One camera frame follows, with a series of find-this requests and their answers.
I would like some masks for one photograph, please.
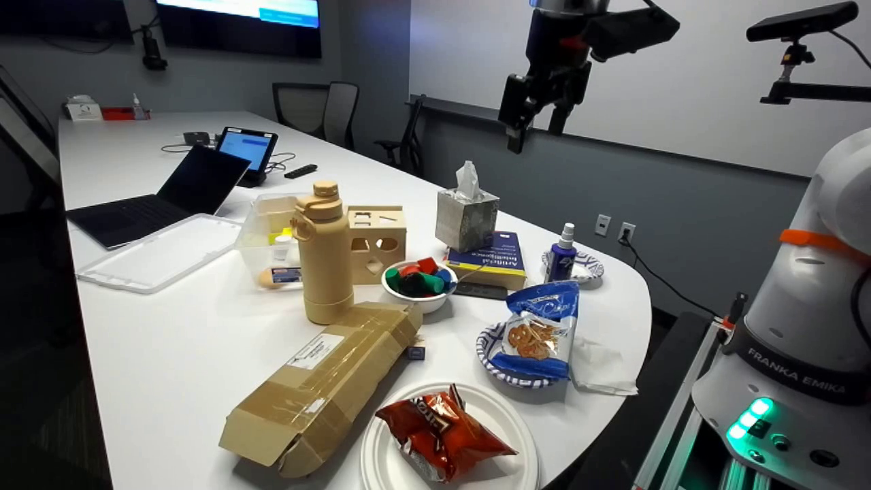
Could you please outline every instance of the snack box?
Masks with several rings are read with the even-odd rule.
[[[449,268],[463,283],[502,286],[509,291],[523,288],[524,283],[520,241],[513,231],[491,231],[489,242],[476,252],[449,248]]]
[[[221,448],[285,479],[319,472],[412,347],[418,324],[422,317],[402,305],[353,305],[226,416]]]

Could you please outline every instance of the laptop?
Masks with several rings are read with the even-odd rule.
[[[187,216],[211,216],[244,170],[244,158],[193,147],[157,193],[69,210],[67,219],[104,248],[113,248]]]

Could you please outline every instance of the monitor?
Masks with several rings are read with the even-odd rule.
[[[319,0],[154,0],[167,46],[321,58]]]

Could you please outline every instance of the chip bag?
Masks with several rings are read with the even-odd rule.
[[[466,415],[466,404],[451,384],[445,393],[430,393],[396,400],[374,412],[400,442],[402,455],[430,479],[451,482],[476,464],[517,455],[482,423]]]

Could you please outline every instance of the wall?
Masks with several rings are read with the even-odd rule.
[[[611,11],[641,9],[611,3]],[[768,16],[833,5],[833,0],[666,0],[681,30],[637,54],[592,63],[583,114],[565,133],[644,150],[807,177],[826,147],[868,125],[863,103],[759,103],[780,78],[780,41],[747,43],[745,30]],[[871,43],[871,11],[844,29]],[[410,90],[430,99],[498,110],[502,79],[524,75],[531,9],[523,0],[412,0]],[[817,63],[795,83],[863,84],[866,65],[833,35],[802,38]]]
[[[342,79],[359,87],[357,150],[380,158],[374,139],[400,139],[407,118],[407,0],[342,3]]]
[[[502,199],[501,210],[551,231],[574,220],[580,242],[629,264],[634,259],[615,234],[619,220],[634,220],[634,245],[653,271],[712,312],[727,312],[735,291],[759,288],[774,234],[804,189],[796,177],[572,136],[534,133],[513,156],[495,124],[427,113],[427,174],[451,185],[466,158],[478,166],[482,185]],[[598,214],[611,216],[610,241],[592,234]],[[690,312],[644,278],[655,309]]]
[[[332,83],[339,79],[339,0],[323,3],[323,58],[279,60],[256,54],[201,52],[163,46],[166,75],[140,65],[140,46],[123,43],[104,54],[69,54],[34,38],[0,38],[0,65],[27,87],[30,99],[57,120],[67,95],[87,94],[98,103],[131,103],[139,94],[150,110],[249,110],[271,118],[271,83]],[[153,0],[124,0],[131,29],[153,20]],[[16,214],[27,199],[27,184],[0,162],[3,193],[0,216]]]

